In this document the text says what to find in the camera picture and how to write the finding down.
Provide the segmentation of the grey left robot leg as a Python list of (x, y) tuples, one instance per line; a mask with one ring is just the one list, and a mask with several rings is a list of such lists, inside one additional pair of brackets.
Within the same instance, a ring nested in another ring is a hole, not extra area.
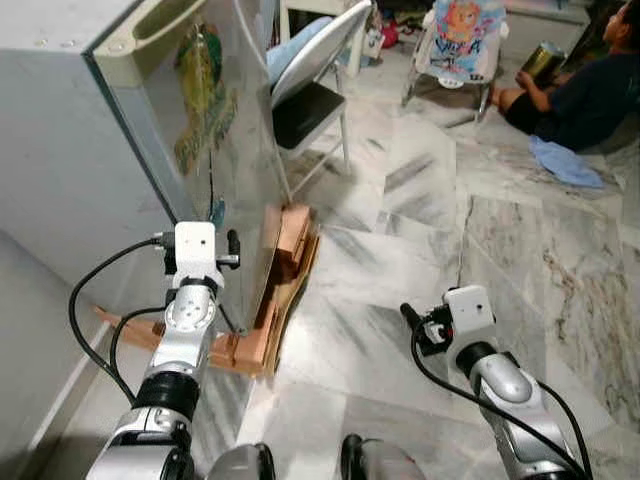
[(216, 457), (204, 480), (276, 480), (273, 452), (261, 442), (237, 445)]

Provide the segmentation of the grey robot leg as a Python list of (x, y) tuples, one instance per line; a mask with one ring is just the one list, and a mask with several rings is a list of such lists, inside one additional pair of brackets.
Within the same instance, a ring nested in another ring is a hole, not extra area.
[(261, 442), (237, 445), (216, 457), (204, 480), (276, 480), (273, 452)]
[(353, 433), (344, 436), (339, 474), (342, 480), (428, 480), (398, 445)]

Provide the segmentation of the sitting person dark shirt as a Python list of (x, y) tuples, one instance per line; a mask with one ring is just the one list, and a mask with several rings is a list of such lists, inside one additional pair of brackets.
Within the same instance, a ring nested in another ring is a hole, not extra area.
[(547, 87), (520, 70), (516, 86), (489, 93), (490, 102), (531, 137), (575, 152), (598, 146), (639, 110), (639, 0), (628, 0), (609, 18), (602, 40), (609, 46), (602, 58)]

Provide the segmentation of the small red object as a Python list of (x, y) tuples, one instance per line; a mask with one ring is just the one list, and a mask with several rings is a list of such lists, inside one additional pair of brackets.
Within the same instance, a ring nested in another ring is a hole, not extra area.
[(381, 36), (379, 49), (387, 50), (392, 49), (399, 42), (399, 29), (397, 23), (394, 20), (384, 20), (379, 29)]

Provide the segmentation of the grey fridge cabinet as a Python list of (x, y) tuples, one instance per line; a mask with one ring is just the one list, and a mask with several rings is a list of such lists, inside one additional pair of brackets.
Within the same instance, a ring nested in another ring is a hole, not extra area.
[(67, 285), (172, 223), (92, 67), (134, 0), (0, 0), (0, 230)]

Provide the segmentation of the blue cloth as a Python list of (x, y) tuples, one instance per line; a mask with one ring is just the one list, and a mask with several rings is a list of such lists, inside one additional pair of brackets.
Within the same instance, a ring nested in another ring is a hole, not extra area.
[(547, 170), (559, 182), (567, 186), (604, 189), (605, 182), (598, 172), (590, 168), (588, 161), (558, 143), (530, 137), (530, 152), (536, 163)]

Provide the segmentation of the baby bouncer lion print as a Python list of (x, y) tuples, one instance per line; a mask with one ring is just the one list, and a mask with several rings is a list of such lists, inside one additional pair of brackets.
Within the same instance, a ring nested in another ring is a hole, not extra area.
[(413, 47), (408, 83), (401, 104), (410, 101), (422, 76), (440, 87), (477, 87), (475, 119), (488, 108), (500, 58), (500, 42), (509, 33), (503, 0), (435, 0)]

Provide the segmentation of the orange red brick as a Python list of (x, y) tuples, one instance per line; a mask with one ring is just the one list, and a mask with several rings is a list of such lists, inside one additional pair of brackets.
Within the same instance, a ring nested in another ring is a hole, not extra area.
[(268, 288), (264, 292), (255, 321), (257, 328), (266, 325), (287, 305), (291, 305), (294, 294), (300, 288), (301, 276), (308, 271), (306, 260), (314, 250), (311, 227), (314, 211), (305, 204), (285, 205), (280, 216), (282, 224), (268, 275)]
[(93, 314), (101, 323), (109, 325), (108, 342), (116, 338), (116, 346), (136, 346), (148, 351), (155, 351), (159, 346), (161, 338), (163, 338), (165, 326), (163, 320), (163, 308), (142, 308), (137, 316), (132, 317), (127, 324), (124, 325), (123, 333), (116, 335), (122, 315), (111, 314), (105, 308), (93, 306)]
[(276, 324), (270, 329), (253, 329), (246, 337), (221, 333), (212, 343), (210, 365), (253, 378), (274, 375), (283, 332), (282, 324)]

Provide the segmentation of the shiny metal tin can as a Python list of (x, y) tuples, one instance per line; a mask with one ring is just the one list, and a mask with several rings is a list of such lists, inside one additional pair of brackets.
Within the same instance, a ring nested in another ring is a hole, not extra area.
[(540, 42), (521, 65), (521, 72), (529, 74), (538, 86), (545, 86), (556, 78), (567, 60), (567, 52), (553, 42)]

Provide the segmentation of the glossy fridge door beige handle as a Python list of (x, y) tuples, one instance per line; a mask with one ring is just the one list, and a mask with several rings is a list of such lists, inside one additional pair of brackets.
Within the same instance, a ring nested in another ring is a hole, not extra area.
[[(209, 221), (216, 197), (227, 202), (224, 236), (238, 230), (241, 266), (225, 270), (220, 312), (229, 332), (244, 334), (265, 291), (270, 247), (287, 197), (276, 164), (270, 84), (257, 26), (261, 0), (134, 0), (93, 47), (90, 61), (108, 91), (125, 137), (172, 223)], [(237, 95), (227, 141), (180, 174), (173, 147), (187, 125), (174, 68), (183, 38), (197, 23), (218, 29), (221, 78)]]

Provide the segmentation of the grey right robot leg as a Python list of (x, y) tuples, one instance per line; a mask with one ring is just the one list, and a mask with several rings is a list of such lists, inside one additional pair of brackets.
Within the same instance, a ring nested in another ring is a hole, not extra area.
[(428, 480), (398, 445), (353, 433), (344, 436), (339, 474), (342, 480)]

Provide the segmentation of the white folding chair black seat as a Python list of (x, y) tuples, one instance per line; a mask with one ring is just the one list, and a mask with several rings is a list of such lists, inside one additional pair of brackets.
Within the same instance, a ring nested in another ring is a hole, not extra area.
[(351, 169), (347, 100), (338, 92), (343, 76), (337, 59), (349, 46), (352, 33), (369, 18), (369, 10), (369, 5), (361, 3), (337, 17), (321, 18), (268, 51), (269, 67), (278, 73), (271, 87), (271, 122), (279, 154), (276, 169), (289, 197), (324, 169), (329, 157), (321, 156), (294, 182), (289, 180), (288, 161), (306, 154), (333, 122), (340, 127), (334, 148), (342, 152), (344, 169)]

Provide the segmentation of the green yellow door sticker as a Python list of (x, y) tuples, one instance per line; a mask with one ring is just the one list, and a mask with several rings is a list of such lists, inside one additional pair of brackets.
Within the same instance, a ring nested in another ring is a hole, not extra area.
[(187, 125), (174, 143), (175, 164), (180, 174), (196, 168), (202, 154), (218, 150), (227, 141), (237, 115), (237, 95), (221, 78), (223, 45), (218, 29), (197, 23), (183, 38), (174, 60), (180, 77)]

